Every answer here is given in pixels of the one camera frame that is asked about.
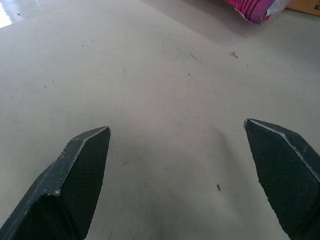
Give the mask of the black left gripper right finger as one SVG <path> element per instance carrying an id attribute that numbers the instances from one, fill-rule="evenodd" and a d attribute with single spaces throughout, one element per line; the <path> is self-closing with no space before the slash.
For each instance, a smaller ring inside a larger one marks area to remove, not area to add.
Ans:
<path id="1" fill-rule="evenodd" d="M 320 238 L 320 156 L 298 133 L 247 118 L 258 181 L 291 240 Z"/>

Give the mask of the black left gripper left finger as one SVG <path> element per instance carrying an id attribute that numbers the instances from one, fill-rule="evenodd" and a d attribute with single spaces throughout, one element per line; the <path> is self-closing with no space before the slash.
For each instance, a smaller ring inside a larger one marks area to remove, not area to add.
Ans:
<path id="1" fill-rule="evenodd" d="M 83 240 L 101 193 L 111 130 L 72 138 L 32 183 L 0 229 L 2 240 Z"/>

